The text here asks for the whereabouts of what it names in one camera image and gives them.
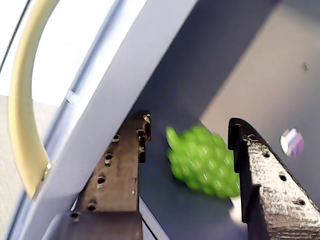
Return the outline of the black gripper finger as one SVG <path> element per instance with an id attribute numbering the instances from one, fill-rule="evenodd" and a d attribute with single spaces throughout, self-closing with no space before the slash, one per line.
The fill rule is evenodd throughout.
<path id="1" fill-rule="evenodd" d="M 232 117 L 228 149 L 240 178 L 241 219 L 250 240 L 318 240 L 320 209 L 266 140 Z"/>
<path id="2" fill-rule="evenodd" d="M 129 115 L 78 196 L 75 209 L 89 212 L 135 212 L 139 209 L 139 166 L 146 161 L 152 138 L 152 117 L 146 110 Z"/>

